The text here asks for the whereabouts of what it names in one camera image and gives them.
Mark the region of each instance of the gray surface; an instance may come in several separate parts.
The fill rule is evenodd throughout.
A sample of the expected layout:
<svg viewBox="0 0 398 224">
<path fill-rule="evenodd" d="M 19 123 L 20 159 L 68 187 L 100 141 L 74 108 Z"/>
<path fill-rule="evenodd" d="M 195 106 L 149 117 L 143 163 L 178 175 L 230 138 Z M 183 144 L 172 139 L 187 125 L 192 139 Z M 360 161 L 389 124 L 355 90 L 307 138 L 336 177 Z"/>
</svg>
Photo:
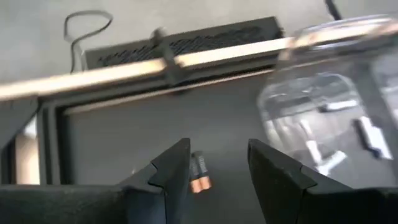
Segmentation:
<svg viewBox="0 0 398 224">
<path fill-rule="evenodd" d="M 335 0 L 344 17 L 398 11 L 395 0 Z M 111 27 L 82 42 L 84 49 L 145 39 L 157 27 L 168 33 L 277 16 L 288 34 L 330 20 L 323 0 L 5 0 L 0 2 L 0 83 L 68 73 L 70 56 L 63 40 L 63 20 L 71 12 L 104 9 L 114 15 Z M 72 21 L 82 34 L 102 21 Z"/>
</svg>

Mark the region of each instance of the black cable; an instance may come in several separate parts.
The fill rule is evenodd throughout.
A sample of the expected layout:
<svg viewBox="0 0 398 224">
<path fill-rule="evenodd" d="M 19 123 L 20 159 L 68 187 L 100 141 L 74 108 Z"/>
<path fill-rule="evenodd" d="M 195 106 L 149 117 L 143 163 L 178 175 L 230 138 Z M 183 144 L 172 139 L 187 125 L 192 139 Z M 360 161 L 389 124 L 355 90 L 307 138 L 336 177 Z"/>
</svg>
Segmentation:
<svg viewBox="0 0 398 224">
<path fill-rule="evenodd" d="M 325 4 L 328 7 L 330 15 L 334 18 L 334 20 L 342 20 L 340 13 L 337 10 L 337 7 L 333 0 L 325 0 Z"/>
<path fill-rule="evenodd" d="M 105 24 L 105 26 L 94 30 L 93 32 L 89 32 L 87 34 L 82 35 L 81 37 L 77 37 L 76 39 L 74 39 L 71 35 L 69 35 L 68 32 L 68 21 L 76 16 L 102 16 L 105 17 L 106 19 L 108 19 L 109 21 Z M 71 65 L 71 69 L 70 69 L 70 73 L 72 73 L 75 70 L 75 46 L 79 43 L 79 41 L 84 40 L 85 38 L 89 38 L 92 37 L 96 34 L 99 34 L 100 32 L 104 31 L 106 28 L 108 28 L 109 25 L 111 25 L 113 21 L 113 16 L 105 11 L 101 11 L 101 10 L 87 10 L 87 11 L 80 11 L 80 12 L 74 12 L 72 14 L 70 14 L 69 16 L 67 16 L 65 18 L 65 21 L 63 23 L 63 38 L 70 42 L 70 54 L 71 54 L 71 60 L 72 60 L 72 65 Z"/>
</svg>

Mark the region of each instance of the transparent plastic cup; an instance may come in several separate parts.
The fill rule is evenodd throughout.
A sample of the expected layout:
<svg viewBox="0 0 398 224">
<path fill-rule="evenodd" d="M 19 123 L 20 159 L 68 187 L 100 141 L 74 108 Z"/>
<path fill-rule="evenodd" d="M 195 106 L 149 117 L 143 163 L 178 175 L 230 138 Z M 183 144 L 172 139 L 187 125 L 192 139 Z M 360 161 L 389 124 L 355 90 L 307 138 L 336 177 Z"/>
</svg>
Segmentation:
<svg viewBox="0 0 398 224">
<path fill-rule="evenodd" d="M 372 142 L 385 143 L 382 129 L 373 126 L 367 113 L 369 102 L 364 104 L 366 90 L 357 71 L 364 61 L 372 64 L 368 52 L 383 44 L 380 31 L 394 23 L 386 16 L 360 17 L 293 37 L 257 101 L 269 144 L 350 187 L 395 186 L 393 157 L 381 157 L 378 147 L 364 139 L 361 122 L 368 121 Z M 350 30 L 364 32 L 330 41 Z"/>
</svg>

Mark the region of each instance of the black frame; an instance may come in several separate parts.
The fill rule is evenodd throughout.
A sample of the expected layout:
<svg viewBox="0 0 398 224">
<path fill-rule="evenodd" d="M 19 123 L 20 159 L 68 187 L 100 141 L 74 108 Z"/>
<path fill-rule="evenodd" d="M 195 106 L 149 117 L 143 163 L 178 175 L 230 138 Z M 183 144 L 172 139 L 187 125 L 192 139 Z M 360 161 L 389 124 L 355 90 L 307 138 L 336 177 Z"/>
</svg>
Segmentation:
<svg viewBox="0 0 398 224">
<path fill-rule="evenodd" d="M 246 58 L 236 58 L 219 64 L 208 65 L 202 68 L 187 68 L 190 77 L 177 86 L 185 86 L 220 78 L 233 77 L 244 72 L 256 72 L 272 68 L 277 60 L 278 51 L 267 52 L 259 55 L 251 55 Z M 37 124 L 39 138 L 39 167 L 40 184 L 71 184 L 68 174 L 62 169 L 65 161 L 60 159 L 62 145 L 62 112 L 65 109 L 93 103 L 96 101 L 110 100 L 123 96 L 138 95 L 156 90 L 170 88 L 160 73 L 143 80 L 131 80 L 123 84 L 101 86 L 96 90 L 85 90 L 79 93 L 51 96 L 44 99 L 44 103 L 38 112 Z"/>
</svg>

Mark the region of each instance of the black mesh grille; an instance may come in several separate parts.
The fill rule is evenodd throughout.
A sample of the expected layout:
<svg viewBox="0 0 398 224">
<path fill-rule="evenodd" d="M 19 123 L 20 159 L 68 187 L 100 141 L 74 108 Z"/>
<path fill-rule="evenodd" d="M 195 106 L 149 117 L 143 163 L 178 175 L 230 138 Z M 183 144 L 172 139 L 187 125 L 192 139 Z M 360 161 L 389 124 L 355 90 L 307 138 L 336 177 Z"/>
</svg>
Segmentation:
<svg viewBox="0 0 398 224">
<path fill-rule="evenodd" d="M 175 55 L 250 44 L 281 37 L 274 18 L 196 30 L 166 37 Z M 86 53 L 88 68 L 107 67 L 155 58 L 149 40 L 92 50 Z"/>
</svg>

